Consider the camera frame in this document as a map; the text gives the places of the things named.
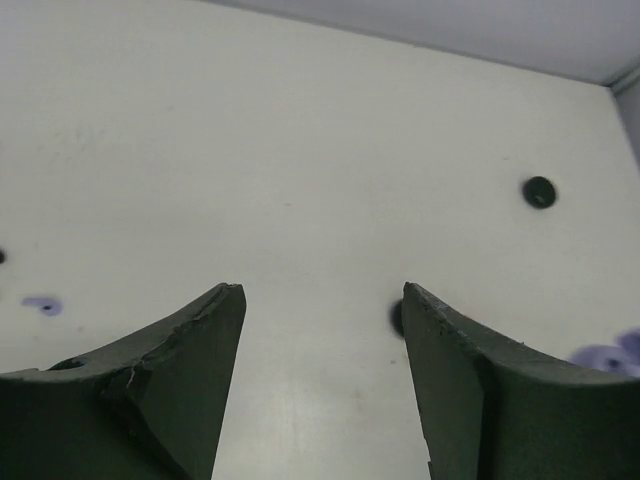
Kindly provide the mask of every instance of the white wall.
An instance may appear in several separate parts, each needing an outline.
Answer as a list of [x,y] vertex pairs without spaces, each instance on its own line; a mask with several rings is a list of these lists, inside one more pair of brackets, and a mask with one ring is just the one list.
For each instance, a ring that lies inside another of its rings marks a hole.
[[618,96],[617,100],[629,140],[636,157],[640,158],[640,82]]
[[4,0],[0,26],[0,371],[242,282],[214,478],[426,478],[405,280],[561,357],[639,323],[603,88],[198,2]]
[[219,0],[594,83],[640,61],[637,0]]

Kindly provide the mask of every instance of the white panel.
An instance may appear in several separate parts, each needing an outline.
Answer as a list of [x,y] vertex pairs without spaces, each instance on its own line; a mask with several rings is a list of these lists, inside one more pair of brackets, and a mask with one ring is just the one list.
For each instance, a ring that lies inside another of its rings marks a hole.
[[638,0],[221,0],[605,83],[640,59]]
[[4,0],[0,25],[0,370],[243,283],[214,478],[427,477],[405,280],[561,357],[638,323],[603,88],[198,2]]
[[617,100],[629,140],[636,156],[640,158],[640,82],[620,95]]

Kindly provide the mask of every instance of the blue ink spot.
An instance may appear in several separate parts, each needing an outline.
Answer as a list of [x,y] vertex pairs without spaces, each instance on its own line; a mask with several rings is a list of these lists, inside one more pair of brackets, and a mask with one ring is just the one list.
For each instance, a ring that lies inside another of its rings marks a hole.
[[38,307],[47,317],[55,317],[62,313],[62,303],[51,297],[27,297],[22,301],[26,307]]
[[640,365],[636,363],[633,355],[621,347],[587,345],[578,349],[569,358],[569,362],[608,373],[629,377],[640,376]]
[[640,365],[640,329],[623,333],[616,342]]

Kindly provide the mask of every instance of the purple mark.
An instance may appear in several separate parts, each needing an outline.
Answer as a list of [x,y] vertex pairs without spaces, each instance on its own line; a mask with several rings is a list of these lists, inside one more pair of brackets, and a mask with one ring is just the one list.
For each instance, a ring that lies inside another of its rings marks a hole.
[[640,329],[623,333],[616,338],[616,342],[633,357],[634,363],[640,364]]
[[62,313],[62,303],[51,297],[27,297],[22,301],[26,307],[38,307],[47,317],[55,317]]
[[578,349],[569,362],[608,373],[640,377],[640,365],[628,351],[610,345],[587,345]]

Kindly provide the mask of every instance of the black dot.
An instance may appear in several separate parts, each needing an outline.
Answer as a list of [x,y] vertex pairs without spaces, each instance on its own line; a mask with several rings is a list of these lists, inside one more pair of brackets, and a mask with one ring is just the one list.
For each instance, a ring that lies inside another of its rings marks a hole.
[[607,359],[607,367],[609,367],[609,368],[620,368],[620,365],[622,365],[622,362],[620,360],[618,360],[617,358],[608,358]]
[[402,300],[398,300],[389,309],[389,323],[396,335],[404,338],[404,327],[402,326]]
[[70,358],[68,360],[63,360],[62,362],[55,364],[49,369],[49,371],[71,370],[73,368],[80,368],[86,364],[87,361],[83,358]]
[[522,195],[533,208],[549,208],[556,203],[556,188],[544,177],[533,177],[522,185]]

